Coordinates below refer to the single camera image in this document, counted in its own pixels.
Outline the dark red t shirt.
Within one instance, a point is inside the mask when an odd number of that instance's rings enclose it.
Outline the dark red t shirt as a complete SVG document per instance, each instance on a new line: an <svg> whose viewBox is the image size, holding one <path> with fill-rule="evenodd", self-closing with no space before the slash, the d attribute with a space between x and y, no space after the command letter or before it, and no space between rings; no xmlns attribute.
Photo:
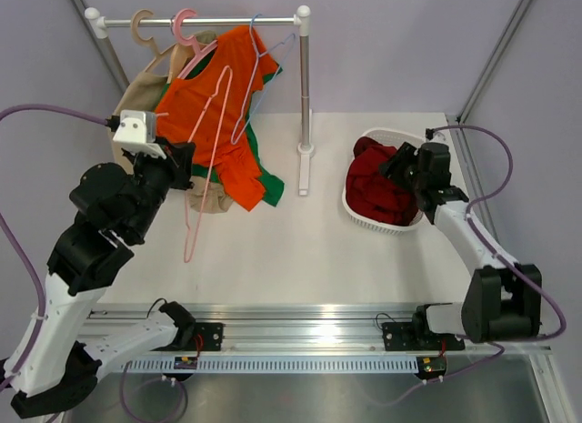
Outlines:
<svg viewBox="0 0 582 423"><path fill-rule="evenodd" d="M379 174L379 165L397 151L371 137L360 137L353 148L354 160L346 175L346 202L362 217L378 223L409 226L418 209L406 190Z"/></svg>

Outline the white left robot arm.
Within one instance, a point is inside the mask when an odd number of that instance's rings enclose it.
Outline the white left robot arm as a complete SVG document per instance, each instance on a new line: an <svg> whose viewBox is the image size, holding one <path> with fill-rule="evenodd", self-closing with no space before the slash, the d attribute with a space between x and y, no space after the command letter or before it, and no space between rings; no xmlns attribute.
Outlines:
<svg viewBox="0 0 582 423"><path fill-rule="evenodd" d="M196 337L196 321L177 302L147 319L91 342L78 341L81 326L142 245L170 189L190 186L194 144L164 144L159 157L133 156L134 172L116 163L88 169L69 198L77 208L47 261L45 289L19 348L1 374L15 392L20 418L58 414L84 401L115 369L144 353L184 349Z"/></svg>

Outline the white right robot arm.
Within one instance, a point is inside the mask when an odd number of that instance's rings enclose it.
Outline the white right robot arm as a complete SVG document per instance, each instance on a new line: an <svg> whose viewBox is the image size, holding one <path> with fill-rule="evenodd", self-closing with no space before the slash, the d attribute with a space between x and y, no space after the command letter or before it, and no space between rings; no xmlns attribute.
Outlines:
<svg viewBox="0 0 582 423"><path fill-rule="evenodd" d="M427 142L421 147L404 143L379 168L412 195L470 274L463 301L417 308L411 336L420 347L433 347L444 334L474 343L533 340L541 326L541 273L534 265L519 264L488 234L466 194L452 186L449 165L448 146Z"/></svg>

